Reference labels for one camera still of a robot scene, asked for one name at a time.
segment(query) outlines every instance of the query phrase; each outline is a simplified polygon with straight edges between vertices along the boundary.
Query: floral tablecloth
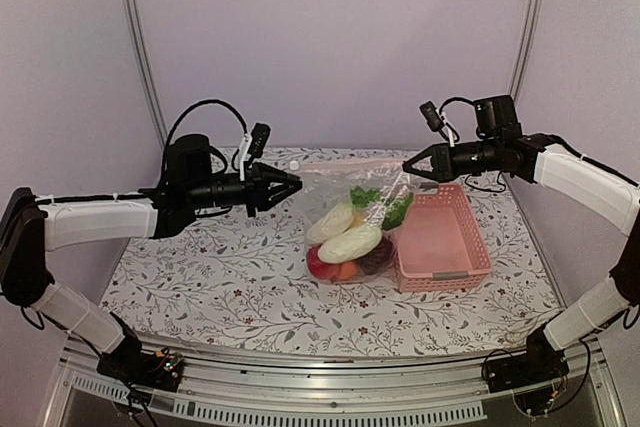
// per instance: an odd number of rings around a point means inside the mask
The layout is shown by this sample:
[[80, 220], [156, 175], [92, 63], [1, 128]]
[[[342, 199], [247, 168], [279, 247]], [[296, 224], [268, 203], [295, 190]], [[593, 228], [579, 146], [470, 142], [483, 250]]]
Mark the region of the floral tablecloth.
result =
[[[262, 161], [287, 168], [291, 160], [410, 156], [276, 148]], [[466, 189], [494, 266], [470, 291], [401, 294], [393, 273], [367, 284], [317, 283], [306, 270], [298, 194], [254, 219], [237, 208], [172, 239], [132, 240], [102, 307], [139, 331], [264, 351], [416, 356], [519, 346], [558, 301], [511, 193]]]

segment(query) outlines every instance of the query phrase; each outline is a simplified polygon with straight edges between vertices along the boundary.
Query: green leafy vegetable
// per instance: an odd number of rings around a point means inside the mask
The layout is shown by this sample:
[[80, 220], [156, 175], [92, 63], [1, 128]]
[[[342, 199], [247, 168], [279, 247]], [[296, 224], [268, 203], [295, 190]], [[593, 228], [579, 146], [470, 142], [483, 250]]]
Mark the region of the green leafy vegetable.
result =
[[382, 222], [382, 230], [393, 230], [400, 227], [407, 216], [407, 211], [413, 203], [413, 193], [402, 200], [394, 201], [387, 210], [387, 215]]
[[379, 190], [364, 190], [360, 186], [351, 189], [351, 203], [356, 209], [366, 209], [369, 204], [378, 200], [380, 200]]

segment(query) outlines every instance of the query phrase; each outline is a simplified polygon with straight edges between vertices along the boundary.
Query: red apple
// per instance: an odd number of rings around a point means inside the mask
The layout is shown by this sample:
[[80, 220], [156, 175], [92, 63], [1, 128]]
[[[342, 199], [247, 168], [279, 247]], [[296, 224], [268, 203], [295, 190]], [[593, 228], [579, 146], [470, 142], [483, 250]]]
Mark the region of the red apple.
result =
[[338, 273], [340, 269], [340, 264], [327, 264], [326, 262], [322, 262], [320, 257], [318, 257], [318, 249], [319, 245], [315, 247], [311, 247], [309, 252], [307, 252], [307, 265], [309, 266], [309, 272], [316, 279], [320, 280], [329, 280], [331, 277]]

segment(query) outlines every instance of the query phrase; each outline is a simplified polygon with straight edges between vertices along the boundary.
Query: white wall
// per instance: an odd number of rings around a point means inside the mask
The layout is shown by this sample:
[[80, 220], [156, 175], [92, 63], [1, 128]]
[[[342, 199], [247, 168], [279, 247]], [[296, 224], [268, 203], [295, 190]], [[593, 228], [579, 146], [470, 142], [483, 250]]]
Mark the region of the white wall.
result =
[[[526, 0], [139, 0], [168, 122], [219, 97], [272, 145], [426, 146], [426, 100], [506, 92]], [[451, 109], [460, 130], [473, 116]], [[195, 114], [234, 145], [228, 114]]]
[[[518, 105], [527, 132], [562, 135], [640, 179], [640, 0], [544, 0]], [[602, 280], [624, 245], [595, 214], [524, 182], [516, 194], [569, 301]], [[640, 425], [640, 326], [602, 336], [630, 426]]]
[[[16, 187], [127, 191], [158, 168], [121, 0], [0, 0], [0, 208]], [[49, 269], [97, 301], [121, 246], [65, 249]], [[36, 425], [63, 342], [0, 299], [1, 425]]]

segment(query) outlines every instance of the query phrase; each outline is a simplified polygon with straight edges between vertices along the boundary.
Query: robotic arm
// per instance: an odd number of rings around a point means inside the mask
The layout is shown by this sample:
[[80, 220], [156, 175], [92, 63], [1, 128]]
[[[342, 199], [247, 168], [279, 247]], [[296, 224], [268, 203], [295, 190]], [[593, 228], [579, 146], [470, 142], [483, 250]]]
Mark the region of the robotic arm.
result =
[[561, 192], [600, 214], [628, 237], [617, 265], [546, 325], [531, 333], [526, 353], [486, 363], [492, 392], [566, 375], [563, 351], [594, 330], [608, 327], [640, 304], [640, 189], [638, 184], [593, 159], [580, 155], [554, 135], [523, 135], [513, 99], [491, 97], [473, 106], [479, 141], [456, 144], [452, 130], [431, 102], [420, 107], [427, 124], [449, 142], [435, 144], [404, 163], [408, 173], [437, 182], [486, 171], [509, 173], [529, 183]]
[[[55, 281], [45, 252], [68, 245], [118, 238], [172, 237], [198, 219], [244, 205], [249, 217], [267, 211], [302, 188], [300, 179], [253, 163], [262, 155], [269, 127], [257, 124], [240, 149], [240, 171], [226, 173], [224, 156], [204, 135], [181, 137], [168, 146], [158, 186], [136, 193], [91, 197], [36, 197], [14, 192], [0, 223], [0, 285], [4, 297], [30, 307], [75, 333], [100, 354], [98, 372], [125, 385], [176, 391], [180, 354], [142, 352], [135, 333], [117, 316]], [[212, 171], [211, 156], [224, 165]], [[215, 213], [203, 209], [217, 208]]]

